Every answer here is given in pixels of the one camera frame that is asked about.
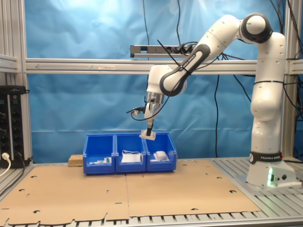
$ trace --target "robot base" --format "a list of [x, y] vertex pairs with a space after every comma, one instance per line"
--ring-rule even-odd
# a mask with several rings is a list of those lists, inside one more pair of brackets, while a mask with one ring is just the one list
[[248, 175], [236, 176], [236, 180], [248, 191], [271, 191], [301, 188], [294, 169], [284, 161], [256, 162], [250, 165]]
[[259, 192], [263, 191], [278, 191], [281, 189], [299, 189], [302, 188], [302, 182], [293, 182], [290, 183], [289, 185], [281, 185], [279, 187], [259, 187], [252, 185], [246, 181], [247, 175], [237, 175], [235, 176], [235, 180], [237, 183], [239, 183], [245, 190], [247, 190], [250, 194], [252, 195], [257, 195]]

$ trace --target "franka emika robot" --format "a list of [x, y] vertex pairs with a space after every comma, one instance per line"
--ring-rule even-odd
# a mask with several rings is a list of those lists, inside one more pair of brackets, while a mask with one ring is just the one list
[[186, 87], [186, 79], [201, 63], [216, 58], [235, 39], [258, 46], [256, 80], [251, 113], [254, 115], [250, 169], [247, 182], [260, 189], [301, 187], [294, 170], [287, 165], [279, 150], [282, 92], [286, 63], [285, 37], [273, 32], [268, 19], [259, 13], [239, 20], [225, 15], [205, 33], [187, 58], [172, 70], [168, 65], [153, 65], [149, 73], [145, 109], [134, 108], [135, 117], [144, 113], [147, 130], [140, 137], [155, 140], [153, 120], [160, 110], [164, 95], [176, 96]]

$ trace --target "blue bin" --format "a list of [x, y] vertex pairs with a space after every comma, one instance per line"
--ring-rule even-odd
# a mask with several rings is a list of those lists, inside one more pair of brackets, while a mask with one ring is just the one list
[[[112, 174], [115, 172], [115, 135], [87, 135], [83, 151], [85, 174]], [[90, 164], [111, 157], [111, 163]]]
[[[139, 133], [116, 134], [116, 173], [131, 173], [146, 171], [146, 151], [144, 140]], [[141, 162], [122, 163], [122, 151], [139, 151]]]
[[[177, 151], [175, 145], [168, 132], [160, 132], [156, 134], [155, 140], [145, 140], [147, 172], [172, 172], [177, 167]], [[154, 153], [164, 151], [169, 161], [151, 161], [155, 159]]]

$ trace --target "cardboard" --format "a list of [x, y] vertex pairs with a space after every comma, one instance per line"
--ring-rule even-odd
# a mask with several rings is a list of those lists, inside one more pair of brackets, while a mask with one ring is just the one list
[[68, 159], [68, 167], [81, 167], [83, 166], [83, 155], [71, 155]]
[[0, 226], [129, 219], [125, 175], [85, 176], [83, 168], [39, 166], [0, 203]]
[[260, 210], [207, 160], [178, 161], [174, 173], [126, 175], [126, 181], [130, 217]]
[[35, 167], [0, 203], [0, 226], [63, 225], [129, 217], [260, 209], [207, 160], [174, 173], [85, 176], [83, 168]]

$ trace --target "blue backdrop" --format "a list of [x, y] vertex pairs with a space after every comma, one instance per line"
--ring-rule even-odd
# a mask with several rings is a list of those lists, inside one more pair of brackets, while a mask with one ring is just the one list
[[[147, 44], [142, 0], [26, 0], [29, 58], [130, 59], [130, 45]], [[221, 16], [265, 14], [274, 31], [270, 1], [180, 0], [181, 42], [198, 41]], [[177, 45], [177, 0], [145, 0], [150, 44]], [[225, 51], [256, 59], [257, 47], [235, 41]], [[249, 96], [254, 78], [238, 75]], [[34, 161], [66, 162], [83, 151], [87, 134], [139, 131], [125, 112], [144, 104], [145, 75], [29, 75]], [[168, 130], [179, 158], [214, 157], [215, 75], [188, 78], [187, 91], [171, 98], [154, 128]], [[248, 156], [253, 117], [232, 75], [220, 77], [218, 156]]]

